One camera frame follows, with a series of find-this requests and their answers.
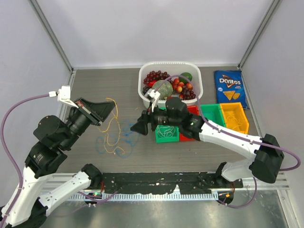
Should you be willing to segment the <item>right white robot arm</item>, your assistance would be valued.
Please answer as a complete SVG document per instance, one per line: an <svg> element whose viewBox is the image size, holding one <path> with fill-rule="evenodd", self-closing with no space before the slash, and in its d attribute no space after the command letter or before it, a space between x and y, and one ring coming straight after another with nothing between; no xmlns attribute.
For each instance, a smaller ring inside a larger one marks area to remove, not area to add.
<svg viewBox="0 0 304 228"><path fill-rule="evenodd" d="M270 184L276 182L284 154L277 139L270 134L264 137L252 136L220 126L200 115L190 113L186 104L179 98L167 100L165 109L151 103L130 129L147 135L159 125L178 127L187 138L213 143L244 157L241 161L225 161L219 165L214 181L221 188L238 179L250 177Z"/></svg>

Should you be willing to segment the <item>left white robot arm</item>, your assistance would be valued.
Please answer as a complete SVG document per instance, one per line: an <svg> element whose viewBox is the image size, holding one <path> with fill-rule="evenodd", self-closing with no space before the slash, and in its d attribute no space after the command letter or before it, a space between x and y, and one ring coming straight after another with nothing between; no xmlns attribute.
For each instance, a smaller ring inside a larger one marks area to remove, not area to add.
<svg viewBox="0 0 304 228"><path fill-rule="evenodd" d="M94 165L86 164L70 180L42 194L45 184L67 158L64 151L69 151L90 125L100 126L114 108L113 101L91 103L79 98L73 102L67 122L55 115L45 116L39 121L33 132L38 142L25 160L21 183L9 202L0 208L1 227L39 228L69 197L83 189L95 190L101 185L102 173Z"/></svg>

